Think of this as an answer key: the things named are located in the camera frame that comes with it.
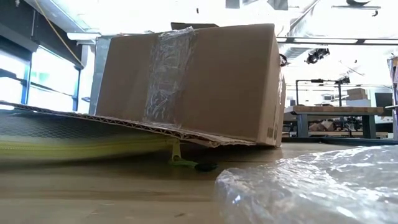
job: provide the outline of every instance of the cardboard box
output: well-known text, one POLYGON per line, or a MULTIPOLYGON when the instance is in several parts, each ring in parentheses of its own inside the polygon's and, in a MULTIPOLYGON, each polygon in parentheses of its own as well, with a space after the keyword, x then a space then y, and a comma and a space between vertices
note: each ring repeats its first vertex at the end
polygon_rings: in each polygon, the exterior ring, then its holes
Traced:
POLYGON ((325 127, 325 131, 334 131, 335 125, 332 121, 322 121, 323 127, 325 127))
POLYGON ((217 144, 276 146, 285 99, 279 64, 273 24, 115 37, 95 115, 217 144))
POLYGON ((363 100, 368 98, 366 90, 362 88, 354 88, 347 90, 347 94, 348 94, 347 100, 363 100))
POLYGON ((366 95, 366 90, 363 88, 353 88, 347 90, 347 94, 349 95, 366 95))

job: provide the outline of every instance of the workbench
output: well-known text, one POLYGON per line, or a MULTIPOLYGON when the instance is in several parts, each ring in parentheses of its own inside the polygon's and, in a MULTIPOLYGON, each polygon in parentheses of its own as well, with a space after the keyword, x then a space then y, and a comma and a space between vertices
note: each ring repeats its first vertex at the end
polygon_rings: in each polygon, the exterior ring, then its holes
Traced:
POLYGON ((319 119, 332 119, 342 116, 362 117, 363 137, 376 139, 375 115, 382 115, 384 108, 335 107, 335 106, 291 106, 285 109, 284 121, 297 122, 297 137, 306 138, 308 122, 319 119))
POLYGON ((0 223, 224 223, 214 196, 223 169, 347 148, 319 143, 265 150, 182 148, 185 159, 217 162, 213 172, 170 166, 170 151, 98 161, 1 161, 0 223))
MULTIPOLYGON (((292 132, 283 132, 282 137, 290 137, 290 135, 296 136, 297 133, 295 131, 292 132)), ((333 136, 333 137, 350 137, 350 135, 354 138, 363 137, 362 131, 309 131, 309 136, 333 136)), ((380 139, 387 139, 387 132, 376 132, 376 137, 380 139)))

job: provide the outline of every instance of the clear tape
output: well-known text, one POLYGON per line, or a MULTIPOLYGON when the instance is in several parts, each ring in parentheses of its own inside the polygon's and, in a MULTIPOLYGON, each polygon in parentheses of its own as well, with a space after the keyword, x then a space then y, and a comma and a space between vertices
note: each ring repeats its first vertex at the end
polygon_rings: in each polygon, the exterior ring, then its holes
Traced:
MULTIPOLYGON (((398 57, 393 56, 387 59, 390 77, 391 77, 391 87, 392 87, 392 105, 398 105, 398 57)), ((398 110, 394 109, 393 111, 393 132, 394 132, 394 140, 398 140, 398 110)))
POLYGON ((285 100, 285 99, 282 99, 282 91, 284 89, 284 83, 285 83, 284 74, 282 73, 282 67, 280 67, 279 80, 278 80, 278 92, 277 92, 278 100, 277 100, 277 104, 276 104, 276 108, 275 108, 274 129, 273 129, 273 132, 272 132, 272 138, 273 139, 277 139, 277 135, 278 135, 278 132, 279 132, 279 116, 280 116, 280 112, 281 112, 281 110, 283 110, 283 111, 285 110, 285 108, 282 107, 282 100, 285 100))
POLYGON ((225 170, 216 195, 226 223, 397 223, 397 168, 398 146, 305 154, 225 170))
POLYGON ((175 102, 183 90, 183 77, 193 52, 195 31, 164 32, 151 52, 149 88, 144 121, 179 128, 175 102))

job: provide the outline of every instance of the flattened cardboard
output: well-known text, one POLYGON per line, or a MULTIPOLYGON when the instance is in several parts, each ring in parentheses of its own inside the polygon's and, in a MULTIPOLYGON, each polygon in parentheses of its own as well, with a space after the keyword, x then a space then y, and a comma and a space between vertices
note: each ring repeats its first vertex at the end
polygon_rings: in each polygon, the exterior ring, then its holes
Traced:
POLYGON ((144 119, 151 54, 159 44, 159 34, 112 39, 96 115, 179 133, 222 136, 245 144, 278 145, 283 109, 274 25, 194 32, 193 53, 184 70, 172 122, 144 119))
POLYGON ((176 130, 172 130, 172 129, 151 126, 148 124, 137 123, 137 122, 133 122, 133 121, 123 121, 123 120, 116 119, 116 118, 107 118, 107 117, 93 116, 93 115, 74 113, 74 112, 54 111, 54 110, 50 110, 50 109, 39 108, 36 106, 28 106, 28 105, 21 105, 21 104, 17 104, 17 103, 9 103, 6 101, 0 101, 0 105, 13 106, 17 109, 31 110, 31 111, 36 111, 38 113, 53 114, 54 116, 66 116, 69 118, 85 119, 85 120, 89 120, 89 121, 96 121, 96 122, 101 122, 101 123, 106 123, 106 124, 125 126, 128 128, 134 128, 134 129, 138 129, 138 130, 149 131, 149 132, 156 133, 156 134, 163 134, 166 136, 171 136, 171 137, 177 138, 182 141, 194 142, 194 143, 201 144, 203 146, 208 146, 208 147, 217 147, 217 146, 231 145, 231 144, 232 145, 233 144, 241 144, 241 145, 247 145, 247 146, 254 145, 253 142, 242 141, 242 140, 238 140, 238 139, 231 139, 231 138, 226 138, 226 137, 222 137, 222 136, 212 136, 209 134, 195 133, 195 132, 191 132, 191 131, 181 131, 181 130, 176 131, 176 130))

